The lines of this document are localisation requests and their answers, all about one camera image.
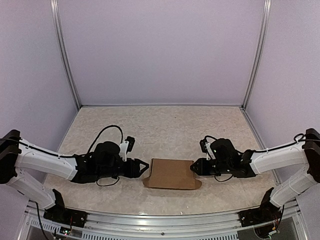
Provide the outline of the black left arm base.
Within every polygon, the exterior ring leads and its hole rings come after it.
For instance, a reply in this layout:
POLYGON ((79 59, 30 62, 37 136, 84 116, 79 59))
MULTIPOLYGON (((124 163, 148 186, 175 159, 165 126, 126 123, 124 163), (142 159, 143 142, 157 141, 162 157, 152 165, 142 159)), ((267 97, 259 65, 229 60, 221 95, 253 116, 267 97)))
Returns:
POLYGON ((61 193, 55 189, 52 191, 55 197, 54 205, 44 210, 43 217, 56 223, 84 228, 88 213, 65 207, 61 193))

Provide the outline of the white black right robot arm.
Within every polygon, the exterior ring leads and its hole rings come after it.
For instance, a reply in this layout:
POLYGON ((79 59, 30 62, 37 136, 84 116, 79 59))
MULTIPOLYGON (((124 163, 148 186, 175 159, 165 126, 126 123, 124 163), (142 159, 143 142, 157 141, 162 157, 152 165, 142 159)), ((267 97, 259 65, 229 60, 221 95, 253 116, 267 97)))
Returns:
POLYGON ((313 128, 297 134, 292 142, 263 150, 240 152, 227 138, 216 138, 211 143, 202 139, 200 146, 206 157, 199 158, 190 166, 198 176, 230 174, 234 178, 253 178, 291 165, 302 166, 289 179, 265 194, 255 212, 260 222, 268 221, 287 201, 320 182, 320 134, 313 128))

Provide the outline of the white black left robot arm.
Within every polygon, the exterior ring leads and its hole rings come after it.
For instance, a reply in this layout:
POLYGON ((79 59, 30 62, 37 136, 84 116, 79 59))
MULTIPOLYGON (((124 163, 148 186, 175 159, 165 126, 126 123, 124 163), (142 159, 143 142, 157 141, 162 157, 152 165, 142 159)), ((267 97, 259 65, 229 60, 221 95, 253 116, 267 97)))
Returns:
POLYGON ((25 170, 55 175, 76 184, 96 183, 104 178, 136 179, 149 164, 127 157, 134 143, 133 137, 127 137, 120 144, 99 143, 85 154, 61 155, 31 144, 13 129, 0 140, 0 183, 16 189, 63 223, 70 218, 70 211, 61 193, 45 187, 25 170))

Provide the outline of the brown cardboard box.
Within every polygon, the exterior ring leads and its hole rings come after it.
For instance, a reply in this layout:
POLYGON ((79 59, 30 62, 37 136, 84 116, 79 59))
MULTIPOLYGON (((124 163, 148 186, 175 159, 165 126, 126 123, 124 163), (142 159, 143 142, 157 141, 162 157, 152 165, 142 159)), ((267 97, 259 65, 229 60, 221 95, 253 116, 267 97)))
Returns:
POLYGON ((192 160, 153 158, 143 185, 152 189, 197 190, 202 182, 191 170, 193 163, 192 160))

